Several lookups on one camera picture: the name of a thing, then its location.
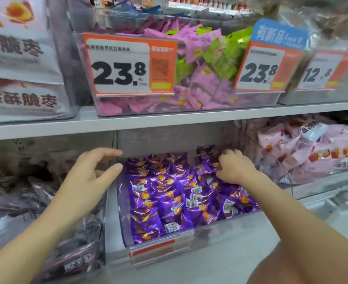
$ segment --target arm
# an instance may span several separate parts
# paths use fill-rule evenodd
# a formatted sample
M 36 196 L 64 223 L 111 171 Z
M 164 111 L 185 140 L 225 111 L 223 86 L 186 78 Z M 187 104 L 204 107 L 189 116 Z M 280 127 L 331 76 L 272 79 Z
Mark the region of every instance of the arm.
M 98 162 L 121 154 L 117 149 L 96 148 L 78 158 L 43 214 L 0 250 L 0 284 L 32 281 L 57 242 L 91 212 L 122 170 L 118 163 L 105 172 L 96 171 Z
M 219 161 L 217 176 L 241 184 L 254 197 L 310 283 L 348 283 L 348 239 L 257 171 L 240 151 L 228 149 Z

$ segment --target qr code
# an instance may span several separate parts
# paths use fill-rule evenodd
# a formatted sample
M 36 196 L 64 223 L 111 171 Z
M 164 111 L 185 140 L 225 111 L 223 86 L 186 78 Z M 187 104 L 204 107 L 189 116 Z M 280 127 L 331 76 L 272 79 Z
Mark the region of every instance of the qr code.
M 152 79 L 153 81 L 167 81 L 169 72 L 169 61 L 162 59 L 153 59 Z

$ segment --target white shelf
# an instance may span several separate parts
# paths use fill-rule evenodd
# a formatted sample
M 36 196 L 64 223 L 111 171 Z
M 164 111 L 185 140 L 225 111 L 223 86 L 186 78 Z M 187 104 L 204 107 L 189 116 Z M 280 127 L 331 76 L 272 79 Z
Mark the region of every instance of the white shelf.
M 178 124 L 208 123 L 215 121 L 309 114 L 338 110 L 348 110 L 348 102 L 301 106 L 276 105 L 275 107 L 261 107 L 254 109 L 197 111 L 109 118 L 98 117 L 94 107 L 83 107 L 75 118 L 68 120 L 0 124 L 0 140 L 114 131 L 120 129 L 149 128 Z

